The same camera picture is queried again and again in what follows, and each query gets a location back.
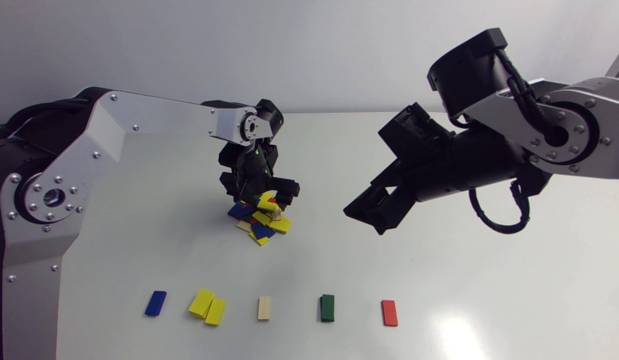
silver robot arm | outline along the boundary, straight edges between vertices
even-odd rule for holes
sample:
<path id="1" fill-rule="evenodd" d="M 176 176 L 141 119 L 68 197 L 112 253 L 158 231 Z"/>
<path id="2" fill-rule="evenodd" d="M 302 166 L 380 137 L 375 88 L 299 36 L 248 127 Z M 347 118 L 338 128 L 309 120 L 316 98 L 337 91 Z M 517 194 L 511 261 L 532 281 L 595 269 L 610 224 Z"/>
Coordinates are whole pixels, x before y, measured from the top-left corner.
<path id="1" fill-rule="evenodd" d="M 83 104 L 79 106 L 82 110 L 67 116 L 68 122 L 61 118 L 57 124 L 36 124 L 32 118 L 17 129 L 7 129 L 7 133 L 2 129 L 0 359 L 56 358 L 63 254 L 81 231 L 90 191 L 119 161 L 127 133 L 198 132 L 227 141 L 230 160 L 241 158 L 241 163 L 247 164 L 249 156 L 253 167 L 256 164 L 257 170 L 269 176 L 276 158 L 257 158 L 254 154 L 262 156 L 264 151 L 258 149 L 270 154 L 276 151 L 269 141 L 283 124 L 282 115 L 267 100 L 261 102 L 270 107 L 263 110 L 258 105 L 222 101 L 191 104 L 88 88 L 76 98 L 63 101 L 60 107 L 69 104 L 69 109 Z M 224 173 L 230 178 L 225 187 L 235 201 L 242 192 L 249 192 L 246 183 L 259 183 L 244 178 L 239 181 L 239 173 L 244 171 L 241 164 L 227 166 L 232 166 L 234 176 Z M 277 178 L 262 180 L 260 187 L 271 188 L 272 179 Z M 298 184 L 280 180 L 291 185 L 291 190 L 287 189 L 289 205 L 298 195 Z M 232 187 L 237 193 L 231 193 Z"/>

white table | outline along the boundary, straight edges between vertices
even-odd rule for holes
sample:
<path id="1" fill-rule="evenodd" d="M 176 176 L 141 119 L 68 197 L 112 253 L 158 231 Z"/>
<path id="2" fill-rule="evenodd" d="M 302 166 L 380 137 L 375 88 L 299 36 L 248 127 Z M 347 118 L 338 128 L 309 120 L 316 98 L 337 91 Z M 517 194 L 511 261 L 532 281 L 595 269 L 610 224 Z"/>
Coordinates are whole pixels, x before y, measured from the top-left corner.
<path id="1" fill-rule="evenodd" d="M 342 209 L 392 161 L 376 133 L 392 116 L 286 115 L 275 175 L 301 192 L 289 233 L 263 247 L 227 215 L 223 141 L 129 137 L 63 258 L 58 359 L 619 359 L 619 181 L 555 176 L 516 235 L 463 193 L 378 236 Z M 493 220 L 518 219 L 508 182 L 478 194 Z M 227 300 L 218 327 L 188 314 L 200 288 Z M 154 290 L 167 291 L 156 318 Z M 334 323 L 318 319 L 321 294 Z"/>

yellow block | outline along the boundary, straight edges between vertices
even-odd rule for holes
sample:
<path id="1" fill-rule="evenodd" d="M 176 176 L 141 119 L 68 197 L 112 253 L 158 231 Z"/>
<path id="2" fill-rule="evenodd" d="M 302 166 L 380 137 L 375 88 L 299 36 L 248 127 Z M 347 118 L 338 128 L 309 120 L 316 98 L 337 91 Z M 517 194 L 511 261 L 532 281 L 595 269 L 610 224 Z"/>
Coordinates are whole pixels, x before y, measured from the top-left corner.
<path id="1" fill-rule="evenodd" d="M 257 219 L 259 223 L 265 226 L 269 225 L 269 223 L 272 221 L 272 219 L 268 215 L 263 214 L 263 212 L 260 211 L 254 212 L 252 214 L 252 218 Z"/>
<path id="2" fill-rule="evenodd" d="M 284 215 L 281 214 L 280 220 L 271 221 L 268 226 L 276 231 L 279 231 L 285 234 L 292 226 L 292 222 L 289 221 L 289 219 L 287 219 Z"/>
<path id="3" fill-rule="evenodd" d="M 223 311 L 225 310 L 225 303 L 227 303 L 227 301 L 220 298 L 215 298 L 212 300 L 211 306 L 209 306 L 209 312 L 207 313 L 207 318 L 205 319 L 205 324 L 218 326 L 221 323 Z"/>
<path id="4" fill-rule="evenodd" d="M 252 239 L 254 239 L 255 242 L 257 242 L 259 244 L 259 246 L 264 246 L 265 244 L 267 244 L 269 242 L 269 237 L 261 237 L 260 239 L 257 239 L 257 235 L 254 233 L 254 231 L 251 231 L 249 233 L 249 237 L 251 237 Z"/>
<path id="5" fill-rule="evenodd" d="M 278 205 L 276 205 L 275 202 L 269 202 L 261 198 L 256 207 L 262 210 L 268 210 L 268 212 L 273 212 L 276 208 L 278 208 Z"/>
<path id="6" fill-rule="evenodd" d="M 200 289 L 196 297 L 191 302 L 189 312 L 196 318 L 205 319 L 213 300 L 214 292 L 207 289 Z"/>

pile of blocks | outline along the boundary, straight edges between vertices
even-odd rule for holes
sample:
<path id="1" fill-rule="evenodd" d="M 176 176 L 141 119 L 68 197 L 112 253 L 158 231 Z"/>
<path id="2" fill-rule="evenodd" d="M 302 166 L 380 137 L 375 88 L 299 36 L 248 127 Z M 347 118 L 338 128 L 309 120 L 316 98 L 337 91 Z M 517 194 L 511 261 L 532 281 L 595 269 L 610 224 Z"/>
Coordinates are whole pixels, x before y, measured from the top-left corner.
<path id="1" fill-rule="evenodd" d="M 236 227 L 248 232 L 249 236 L 264 246 L 276 231 L 286 234 L 292 222 L 283 214 L 270 192 L 257 196 L 256 208 L 244 202 L 237 202 L 227 214 L 238 220 Z"/>

green block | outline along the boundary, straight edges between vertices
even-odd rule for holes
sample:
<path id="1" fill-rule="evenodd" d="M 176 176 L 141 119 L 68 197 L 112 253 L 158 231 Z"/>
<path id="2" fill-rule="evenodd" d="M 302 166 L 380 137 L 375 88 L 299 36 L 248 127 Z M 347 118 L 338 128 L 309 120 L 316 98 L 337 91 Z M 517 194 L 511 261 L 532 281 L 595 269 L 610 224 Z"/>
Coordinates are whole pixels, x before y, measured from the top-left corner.
<path id="1" fill-rule="evenodd" d="M 320 297 L 320 321 L 334 321 L 334 295 L 323 294 Z"/>

